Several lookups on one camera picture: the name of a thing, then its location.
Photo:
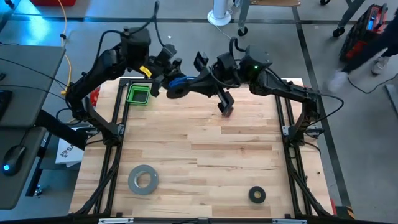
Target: tape roll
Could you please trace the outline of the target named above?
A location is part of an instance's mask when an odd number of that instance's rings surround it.
[[[259,186],[249,190],[249,199],[254,203],[262,203],[266,200],[266,191]]]
[[[150,182],[146,187],[139,187],[137,183],[138,178],[145,173],[150,175]],[[128,184],[130,190],[135,194],[149,195],[157,188],[157,185],[159,184],[159,176],[153,167],[149,165],[139,165],[130,172]]]

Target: computer mouse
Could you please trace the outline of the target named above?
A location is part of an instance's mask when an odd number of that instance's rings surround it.
[[[2,172],[4,175],[12,176],[18,173],[22,166],[22,158],[26,151],[25,146],[12,146],[4,155],[2,160]]]

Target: black tape roll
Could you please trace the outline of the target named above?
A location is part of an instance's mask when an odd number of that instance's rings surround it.
[[[256,192],[260,193],[260,197],[256,197]],[[252,187],[249,190],[249,199],[254,203],[262,203],[266,200],[266,191],[259,186]]]

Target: green container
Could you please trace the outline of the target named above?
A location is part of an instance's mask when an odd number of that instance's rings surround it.
[[[127,102],[135,105],[146,105],[149,99],[150,87],[146,85],[131,85]]]

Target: concrete floor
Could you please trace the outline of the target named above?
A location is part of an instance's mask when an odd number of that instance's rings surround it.
[[[367,0],[353,20],[359,18],[366,8],[377,0]],[[389,18],[398,7],[395,0],[385,0],[390,8]],[[136,27],[141,23],[118,22],[117,18],[147,18],[152,14],[154,0],[117,0],[109,3],[106,0],[79,0],[76,6],[67,9],[68,17],[113,18],[110,22],[73,22],[68,21],[67,54],[73,65],[73,81],[80,77],[82,71],[88,71],[93,63],[99,37],[105,30],[121,30],[124,26]],[[164,42],[172,43],[178,50],[178,57],[183,58],[182,69],[186,74],[196,74],[192,66],[198,50],[206,52],[210,60],[228,51],[228,39],[214,26],[206,22],[207,12],[211,9],[212,0],[162,0],[159,10],[159,29]],[[319,0],[303,0],[298,7],[302,20],[337,21],[341,19],[348,8],[346,1],[335,0],[326,6],[319,5]],[[234,18],[238,18],[239,9],[232,8]],[[32,15],[28,20],[18,16]],[[43,19],[42,15],[52,17]],[[19,43],[26,45],[60,45],[59,34],[64,22],[59,8],[34,7],[28,0],[22,0],[14,17],[6,24],[0,33],[0,41],[4,43]],[[166,19],[188,19],[186,22],[169,22]],[[268,51],[274,61],[271,66],[281,77],[302,78],[306,85],[311,85],[308,70],[300,46],[300,39],[295,24],[288,24],[294,19],[290,7],[251,6],[248,19],[278,19],[284,24],[247,23],[249,33],[239,38],[239,44],[246,46],[256,44]],[[302,25],[308,52],[312,61],[317,85],[323,89],[323,83],[341,65],[338,53],[344,42],[345,35],[334,39],[331,33],[336,25],[307,24]],[[152,45],[150,51],[157,54],[160,44],[155,38],[154,26],[150,25]],[[237,24],[228,24],[221,30],[228,35],[235,35]],[[118,42],[117,35],[106,36],[103,48],[112,47]],[[398,71],[398,57],[392,58],[386,72],[378,77],[371,76],[371,64],[368,63],[355,71],[352,81],[365,90],[372,89]],[[68,66],[63,61],[57,78],[67,81]],[[390,83],[398,84],[398,78]],[[51,90],[59,93],[60,88],[54,85]],[[395,165],[398,151],[395,139],[398,117],[392,109],[387,94],[379,88],[370,95],[365,95],[352,86],[346,85],[337,94],[345,100],[345,106],[329,119],[331,133],[340,160],[343,177],[345,178],[349,198],[357,219],[379,222],[398,223],[398,172]],[[338,102],[325,98],[326,112],[338,107]],[[65,107],[64,102],[49,96],[44,109],[55,114]],[[322,150],[323,168],[331,197],[337,205],[341,205],[335,176],[328,155],[324,138],[318,141]],[[76,174],[59,174],[60,171],[48,171],[40,180],[42,185],[51,184],[52,178],[63,181],[56,184],[51,191],[29,202],[23,196],[16,209],[0,211],[0,220],[16,218],[48,217],[67,214],[72,197]],[[23,208],[35,204],[40,211],[21,213]]]

